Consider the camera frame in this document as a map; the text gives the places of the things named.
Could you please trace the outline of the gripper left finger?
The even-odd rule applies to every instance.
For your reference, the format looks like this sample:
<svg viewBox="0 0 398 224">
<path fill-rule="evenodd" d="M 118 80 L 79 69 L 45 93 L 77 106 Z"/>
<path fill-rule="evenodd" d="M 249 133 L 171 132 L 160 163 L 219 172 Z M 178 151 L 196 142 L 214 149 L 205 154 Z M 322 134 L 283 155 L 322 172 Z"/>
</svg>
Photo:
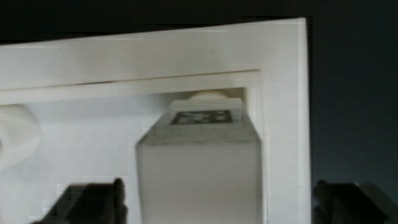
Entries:
<svg viewBox="0 0 398 224">
<path fill-rule="evenodd" d="M 52 209 L 32 224 L 127 224 L 125 183 L 70 185 Z"/>
</svg>

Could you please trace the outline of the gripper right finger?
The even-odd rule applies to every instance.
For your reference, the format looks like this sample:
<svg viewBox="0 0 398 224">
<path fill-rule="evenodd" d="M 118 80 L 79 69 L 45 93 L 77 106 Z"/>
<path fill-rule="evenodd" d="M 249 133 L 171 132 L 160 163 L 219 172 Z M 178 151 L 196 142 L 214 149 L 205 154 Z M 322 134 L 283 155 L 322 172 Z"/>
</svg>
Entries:
<svg viewBox="0 0 398 224">
<path fill-rule="evenodd" d="M 313 224 L 398 224 L 398 205 L 374 184 L 320 180 L 313 198 Z"/>
</svg>

